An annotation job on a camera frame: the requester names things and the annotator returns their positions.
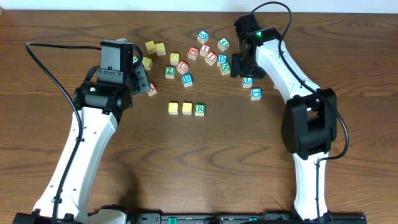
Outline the blue L block front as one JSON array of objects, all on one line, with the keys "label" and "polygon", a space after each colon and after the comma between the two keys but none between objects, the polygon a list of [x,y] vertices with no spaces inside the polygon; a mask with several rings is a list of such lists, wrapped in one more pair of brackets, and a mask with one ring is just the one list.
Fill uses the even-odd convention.
[{"label": "blue L block front", "polygon": [[254,81],[253,78],[244,77],[243,78],[243,88],[251,88]]}]

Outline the yellow C block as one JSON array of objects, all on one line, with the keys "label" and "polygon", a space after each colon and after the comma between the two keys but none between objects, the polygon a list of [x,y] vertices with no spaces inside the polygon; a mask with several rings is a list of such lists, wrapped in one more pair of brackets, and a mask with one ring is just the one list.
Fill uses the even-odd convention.
[{"label": "yellow C block", "polygon": [[178,114],[178,103],[176,102],[170,102],[168,105],[168,112],[169,114]]}]

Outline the yellow O block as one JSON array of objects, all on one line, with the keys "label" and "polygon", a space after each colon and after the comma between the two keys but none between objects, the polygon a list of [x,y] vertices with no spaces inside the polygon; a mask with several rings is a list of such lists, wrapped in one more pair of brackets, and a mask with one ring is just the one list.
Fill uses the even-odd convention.
[{"label": "yellow O block", "polygon": [[182,113],[183,114],[192,114],[193,104],[189,102],[184,102],[182,105]]}]

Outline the green R block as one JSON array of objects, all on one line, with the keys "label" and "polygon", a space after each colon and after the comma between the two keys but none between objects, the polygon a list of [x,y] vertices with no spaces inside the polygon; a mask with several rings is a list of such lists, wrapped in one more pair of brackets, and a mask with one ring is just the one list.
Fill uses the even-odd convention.
[{"label": "green R block", "polygon": [[196,104],[195,105],[195,116],[204,116],[205,115],[205,105],[204,104]]}]

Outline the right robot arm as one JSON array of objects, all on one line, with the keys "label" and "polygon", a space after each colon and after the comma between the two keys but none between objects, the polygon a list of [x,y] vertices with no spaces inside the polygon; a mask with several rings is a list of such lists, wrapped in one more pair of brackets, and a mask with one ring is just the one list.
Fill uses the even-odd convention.
[{"label": "right robot arm", "polygon": [[332,89],[312,82],[285,48],[275,28],[261,29],[254,14],[234,22],[240,53],[232,56],[232,77],[269,76],[285,101],[281,135],[295,162],[297,218],[328,223],[325,202],[325,169],[337,118],[325,100],[336,105]]}]

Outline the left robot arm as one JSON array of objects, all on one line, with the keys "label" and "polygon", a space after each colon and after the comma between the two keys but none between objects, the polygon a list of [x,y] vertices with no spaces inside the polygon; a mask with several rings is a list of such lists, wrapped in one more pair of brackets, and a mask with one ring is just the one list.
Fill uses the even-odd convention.
[{"label": "left robot arm", "polygon": [[135,216],[117,205],[88,213],[93,182],[103,152],[116,132],[132,98],[150,90],[138,45],[126,40],[104,40],[98,48],[101,61],[86,74],[70,96],[34,55],[33,42],[25,47],[50,77],[73,109],[72,124],[53,176],[31,213],[17,213],[14,223],[134,223]]}]

